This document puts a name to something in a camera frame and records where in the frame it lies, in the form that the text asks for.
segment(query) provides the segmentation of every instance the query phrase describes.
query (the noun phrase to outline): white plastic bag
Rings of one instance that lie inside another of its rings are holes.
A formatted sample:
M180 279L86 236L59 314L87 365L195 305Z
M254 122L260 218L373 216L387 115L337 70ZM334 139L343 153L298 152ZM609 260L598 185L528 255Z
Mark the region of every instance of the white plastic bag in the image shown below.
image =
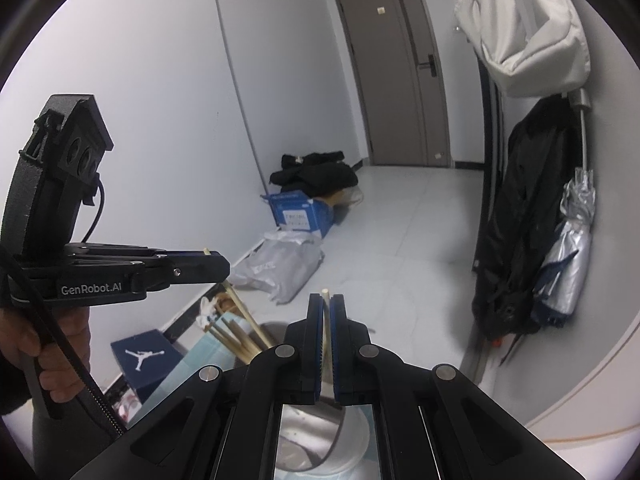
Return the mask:
M268 232L260 248L231 269L228 280L264 290L276 304L289 303L322 262L321 244L307 232Z

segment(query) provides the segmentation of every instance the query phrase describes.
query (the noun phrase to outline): camera lens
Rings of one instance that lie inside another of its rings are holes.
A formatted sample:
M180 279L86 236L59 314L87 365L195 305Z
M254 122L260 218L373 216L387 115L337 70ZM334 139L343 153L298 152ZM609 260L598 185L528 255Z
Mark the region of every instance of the camera lens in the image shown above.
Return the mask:
M69 151L66 152L66 163L71 164L76 156L78 156L78 152L80 151L80 139L76 138L69 146Z
M78 162L78 174L84 173L84 170L89 166L89 162L91 161L91 148L87 148L84 150L84 153L80 157L80 161Z

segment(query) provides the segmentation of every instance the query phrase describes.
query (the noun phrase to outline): hanging coat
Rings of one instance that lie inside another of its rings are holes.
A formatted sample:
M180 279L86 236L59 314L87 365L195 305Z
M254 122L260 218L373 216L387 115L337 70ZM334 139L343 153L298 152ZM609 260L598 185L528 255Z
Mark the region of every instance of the hanging coat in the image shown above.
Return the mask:
M536 276L556 240L564 185L580 166L580 125L567 99L540 99L513 129L504 183L478 253L478 327L490 339L533 333Z

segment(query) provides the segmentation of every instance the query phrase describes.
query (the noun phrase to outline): white wall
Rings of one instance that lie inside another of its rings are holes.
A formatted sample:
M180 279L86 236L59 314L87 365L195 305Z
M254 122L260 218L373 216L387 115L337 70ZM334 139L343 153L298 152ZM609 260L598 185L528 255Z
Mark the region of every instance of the white wall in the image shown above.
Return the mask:
M587 126L597 191L591 265L574 320L562 330L550 328L526 338L510 363L498 372L494 399L521 422L557 406L600 368L640 308L640 70L594 9L585 0L573 1L592 62L586 84L593 104ZM574 431L584 430L584 424L605 404L636 396L637 390L627 389L628 379L620 381L609 384L608 394L604 398L602 394L592 410L583 408L582 416L563 419L564 424L556 430L576 434ZM630 424L638 422L632 415L626 413Z
M50 94L93 93L113 138L96 242L219 250L234 261L273 228L223 47L215 0L68 0L0 93L0 203ZM94 208L82 209L75 239ZM92 309L92 373L118 373L109 343L162 326L202 290Z
M504 125L504 140L509 139L513 127L531 111L538 102L537 97L508 97L502 94L502 119Z
M449 116L450 149L453 160L484 162L484 114L478 62L466 36L455 32L453 0L425 0L433 25ZM362 156L368 156L366 134L357 86L346 38L335 0L327 0L344 73Z
M342 150L360 160L325 0L218 0L262 173L283 153Z

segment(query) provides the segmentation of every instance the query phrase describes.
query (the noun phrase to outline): black cable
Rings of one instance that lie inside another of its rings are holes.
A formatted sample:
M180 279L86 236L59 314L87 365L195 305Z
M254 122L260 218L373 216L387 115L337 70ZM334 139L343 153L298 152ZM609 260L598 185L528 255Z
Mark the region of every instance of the black cable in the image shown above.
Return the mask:
M78 374L82 384L84 384L86 389L89 391L89 394L94 398L95 403L100 407L107 420L110 422L117 436L122 436L127 431L124 424L113 411L111 405L107 402L100 387L95 383L94 378L91 377L91 374L84 367L84 364L82 364L78 354L71 346L71 343L60 329L60 326L57 324L53 314L50 313L47 305L44 303L38 289L35 288L33 283L31 283L31 279L27 276L27 273L24 272L24 269L16 259L11 256L11 254L9 254L2 245L0 245L0 266L4 268L6 273L11 276L15 283L17 283L17 285L23 290L27 299L31 303L33 311L47 329L47 332L49 332L54 343L60 347L62 353L69 361L69 364L71 364L76 374Z
M80 407L82 408L82 410L84 411L85 415L87 417L89 417L89 419L92 421L92 423L94 423L98 428L100 428L104 433L107 434L107 436L111 436L111 433L113 433L113 431L111 431L111 428L105 428L103 426L103 424L96 418L94 417L94 414L91 413L91 410L89 410L89 407L84 403L84 400L82 400L80 398L80 395L77 395L74 400L76 400L78 402L78 404L80 405Z
M91 224L89 230L84 235L82 239L82 243L84 244L94 232L95 227L98 225L100 221L100 216L102 216L102 210L104 209L104 186L102 182L98 179L98 190L100 190L100 205L98 206L98 212L95 214L94 223Z

